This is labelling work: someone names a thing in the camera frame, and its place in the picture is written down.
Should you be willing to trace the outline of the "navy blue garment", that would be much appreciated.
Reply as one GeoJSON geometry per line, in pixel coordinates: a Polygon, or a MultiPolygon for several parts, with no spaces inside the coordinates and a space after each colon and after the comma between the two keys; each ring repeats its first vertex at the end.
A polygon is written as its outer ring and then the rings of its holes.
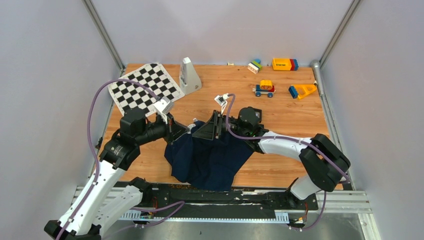
{"type": "Polygon", "coordinates": [[[192,134],[204,122],[197,120],[192,133],[168,144],[164,157],[171,175],[182,183],[208,191],[229,191],[234,177],[254,151],[241,139],[225,132],[219,139],[205,140],[192,134]]]}

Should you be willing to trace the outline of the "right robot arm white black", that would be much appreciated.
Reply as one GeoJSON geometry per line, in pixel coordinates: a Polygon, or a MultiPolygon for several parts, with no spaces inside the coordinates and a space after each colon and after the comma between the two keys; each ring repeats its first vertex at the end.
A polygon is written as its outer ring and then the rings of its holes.
{"type": "Polygon", "coordinates": [[[307,174],[295,179],[285,195],[286,204],[298,209],[306,198],[319,192],[332,192],[347,179],[350,160],[324,134],[312,138],[281,135],[262,124],[262,111],[251,106],[229,117],[215,110],[211,118],[193,133],[204,140],[219,139],[222,134],[243,140],[254,152],[289,157],[302,163],[307,174]]]}

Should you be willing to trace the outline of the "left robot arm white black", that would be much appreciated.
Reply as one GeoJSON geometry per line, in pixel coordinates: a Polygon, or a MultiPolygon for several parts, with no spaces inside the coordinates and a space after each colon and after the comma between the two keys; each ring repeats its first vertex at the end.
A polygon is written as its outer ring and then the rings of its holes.
{"type": "Polygon", "coordinates": [[[100,240],[109,228],[136,205],[149,206],[153,201],[152,185],[134,178],[124,191],[104,204],[111,189],[141,154],[140,146],[164,139],[171,144],[190,129],[167,113],[148,121],[140,108],[128,110],[120,119],[119,129],[100,154],[98,165],[69,210],[58,220],[50,220],[44,231],[55,240],[100,240]]]}

